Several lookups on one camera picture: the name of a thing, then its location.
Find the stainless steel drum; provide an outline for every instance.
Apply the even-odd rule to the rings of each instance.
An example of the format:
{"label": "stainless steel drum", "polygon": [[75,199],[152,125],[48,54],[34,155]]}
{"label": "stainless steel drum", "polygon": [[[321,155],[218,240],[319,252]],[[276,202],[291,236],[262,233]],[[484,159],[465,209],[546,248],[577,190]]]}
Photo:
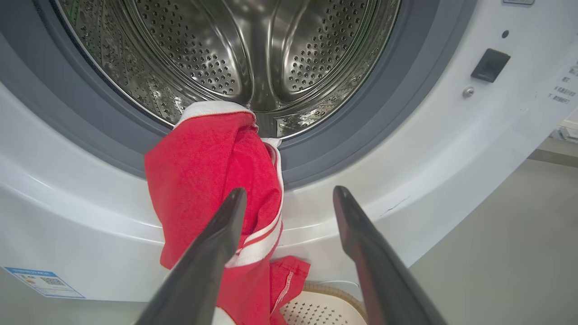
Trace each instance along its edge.
{"label": "stainless steel drum", "polygon": [[399,0],[59,0],[70,34],[134,106],[168,126],[227,100],[286,138],[338,110],[380,57]]}

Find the washing machine drum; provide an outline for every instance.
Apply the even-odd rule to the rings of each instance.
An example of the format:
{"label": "washing machine drum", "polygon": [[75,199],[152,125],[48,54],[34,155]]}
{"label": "washing machine drum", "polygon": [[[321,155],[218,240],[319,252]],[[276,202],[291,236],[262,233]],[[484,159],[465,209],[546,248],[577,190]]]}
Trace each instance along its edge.
{"label": "washing machine drum", "polygon": [[0,14],[0,77],[53,128],[144,176],[196,101],[255,112],[300,186],[359,159],[416,108],[475,2],[35,0]]}

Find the front-loading washing machine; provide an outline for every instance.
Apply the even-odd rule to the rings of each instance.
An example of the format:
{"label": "front-loading washing machine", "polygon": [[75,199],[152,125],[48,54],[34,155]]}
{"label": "front-loading washing machine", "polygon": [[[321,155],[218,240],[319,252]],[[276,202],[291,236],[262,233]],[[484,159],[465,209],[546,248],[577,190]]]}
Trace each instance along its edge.
{"label": "front-loading washing machine", "polygon": [[148,301],[166,270],[143,155],[190,103],[227,100],[283,140],[275,256],[359,297],[332,188],[414,263],[578,106],[575,12],[571,0],[6,3],[0,266],[49,272],[66,297]]}

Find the red garment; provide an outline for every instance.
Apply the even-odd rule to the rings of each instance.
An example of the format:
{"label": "red garment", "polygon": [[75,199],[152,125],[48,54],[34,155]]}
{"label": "red garment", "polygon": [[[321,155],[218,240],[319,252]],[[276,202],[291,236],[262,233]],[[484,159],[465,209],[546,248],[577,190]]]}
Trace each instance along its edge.
{"label": "red garment", "polygon": [[283,227],[278,144],[258,137],[255,115],[246,108],[197,102],[144,158],[165,234],[161,264],[169,269],[229,192],[247,191],[239,249],[225,267],[217,299],[236,324],[286,324],[279,308],[301,292],[309,271],[308,263],[294,257],[270,263]]}

